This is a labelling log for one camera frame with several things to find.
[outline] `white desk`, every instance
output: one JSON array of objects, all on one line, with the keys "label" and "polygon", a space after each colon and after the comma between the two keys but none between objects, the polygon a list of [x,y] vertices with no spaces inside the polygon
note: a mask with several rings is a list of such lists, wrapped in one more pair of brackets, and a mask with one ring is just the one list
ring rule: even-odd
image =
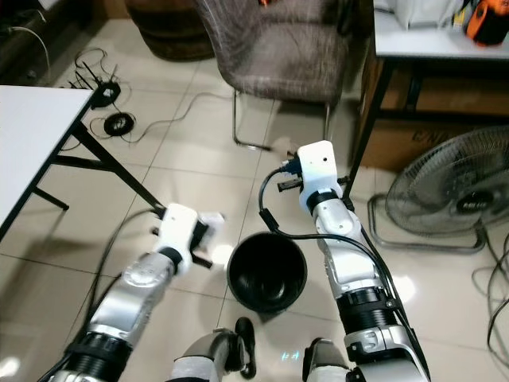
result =
[{"label": "white desk", "polygon": [[[344,191],[348,197],[362,161],[364,151],[371,136],[376,119],[399,119],[422,122],[465,123],[477,126],[490,126],[509,123],[508,117],[495,115],[467,115],[461,113],[416,112],[416,105],[422,78],[426,73],[425,64],[448,61],[454,71],[461,68],[461,63],[469,61],[482,63],[483,68],[475,73],[482,78],[507,78],[509,63],[509,37],[503,44],[495,47],[480,47],[467,38],[460,30],[419,28],[403,29],[393,14],[375,11],[375,55],[380,59],[379,72],[376,76],[371,102],[365,106],[367,116],[360,127],[359,144],[353,159],[349,181]],[[412,79],[404,110],[384,111],[380,106],[392,77],[393,71],[400,64],[417,67]]]},{"label": "white desk", "polygon": [[375,11],[377,57],[427,57],[509,60],[509,38],[496,47],[480,47],[460,30],[405,30],[393,14]]},{"label": "white desk", "polygon": [[[157,199],[80,122],[92,91],[0,86],[0,240],[32,193],[68,206],[37,188],[52,164],[115,172],[153,207]],[[58,155],[70,135],[99,160]]]}]

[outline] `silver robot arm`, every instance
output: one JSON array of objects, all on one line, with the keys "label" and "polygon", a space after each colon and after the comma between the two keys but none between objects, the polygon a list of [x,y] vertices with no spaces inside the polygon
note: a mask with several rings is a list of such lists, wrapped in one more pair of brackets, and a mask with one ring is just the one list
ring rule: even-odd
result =
[{"label": "silver robot arm", "polygon": [[[286,182],[286,188],[301,187],[300,205],[313,216],[317,233],[355,242],[333,236],[318,240],[347,334],[344,344],[348,358],[356,367],[347,372],[332,342],[317,339],[306,349],[303,376],[312,382],[337,380],[339,375],[357,382],[428,381],[417,338],[409,333],[409,326],[397,321],[395,310],[402,310],[402,306],[394,299],[383,270],[362,249],[367,243],[359,218],[341,200],[343,192],[337,181],[332,144],[322,141],[303,146],[294,161],[299,161],[299,166],[287,162],[282,168],[292,168],[301,179]],[[280,190],[286,188],[280,184]]]},{"label": "silver robot arm", "polygon": [[[139,342],[153,308],[162,300],[174,276],[183,275],[191,263],[204,264],[192,250],[206,246],[223,223],[219,213],[198,214],[183,205],[171,204],[149,253],[131,264],[104,295],[83,336],[66,349],[65,363],[52,382],[116,382]],[[246,318],[235,332],[221,329],[198,341],[188,356],[177,360],[174,372],[201,378],[204,364],[213,360],[216,379],[225,372],[255,374],[254,330]]]}]

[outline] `desk leg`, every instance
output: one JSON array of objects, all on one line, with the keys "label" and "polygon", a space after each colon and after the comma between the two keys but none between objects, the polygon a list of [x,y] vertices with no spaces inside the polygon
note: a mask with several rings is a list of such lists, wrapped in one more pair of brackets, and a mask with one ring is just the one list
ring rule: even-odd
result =
[{"label": "desk leg", "polygon": [[46,193],[42,189],[39,189],[36,187],[33,189],[33,193],[35,193],[37,196],[42,197],[43,199],[47,200],[50,203],[53,203],[56,207],[60,207],[64,211],[67,211],[69,209],[69,206],[66,205],[63,201],[56,199],[53,195],[50,195],[49,193]]},{"label": "desk leg", "polygon": [[91,153],[93,153],[100,161],[113,173],[116,173],[129,187],[131,187],[137,195],[145,199],[145,201],[155,209],[162,208],[163,205],[150,193],[135,177],[131,175],[107,150],[97,142],[94,137],[88,134],[87,128],[79,123],[72,132],[78,141],[81,142]]},{"label": "desk leg", "polygon": [[392,77],[393,70],[394,62],[392,60],[385,60],[383,62],[379,80],[376,83],[376,88],[373,94],[371,105],[369,106],[369,110],[367,111],[366,122],[364,124],[362,135],[360,137],[359,147],[357,147],[356,156],[354,157],[352,163],[352,169],[350,170],[350,174],[348,175],[348,183],[346,189],[344,190],[344,198],[348,199],[350,197],[353,182],[356,179],[357,171],[359,171],[360,163],[363,160],[364,151],[366,150],[367,143],[369,142],[369,137],[371,135],[371,132],[373,131],[373,126],[375,125],[376,117],[377,114],[379,113],[380,106],[382,105],[385,92],[387,90],[387,87],[389,86],[389,81],[390,78]]}]

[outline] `wooden barrel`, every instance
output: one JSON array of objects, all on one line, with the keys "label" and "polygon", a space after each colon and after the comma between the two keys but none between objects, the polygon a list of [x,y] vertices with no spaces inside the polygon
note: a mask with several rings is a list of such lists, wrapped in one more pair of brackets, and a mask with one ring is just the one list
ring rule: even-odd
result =
[{"label": "wooden barrel", "polygon": [[134,24],[155,56],[199,60],[214,56],[192,0],[125,0]]}]

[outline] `black bowl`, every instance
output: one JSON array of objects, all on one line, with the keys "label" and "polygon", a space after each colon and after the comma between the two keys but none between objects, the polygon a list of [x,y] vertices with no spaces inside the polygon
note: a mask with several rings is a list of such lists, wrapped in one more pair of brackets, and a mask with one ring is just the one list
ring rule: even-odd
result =
[{"label": "black bowl", "polygon": [[308,268],[301,249],[270,232],[244,239],[228,262],[227,280],[242,305],[258,313],[277,314],[301,295]]}]

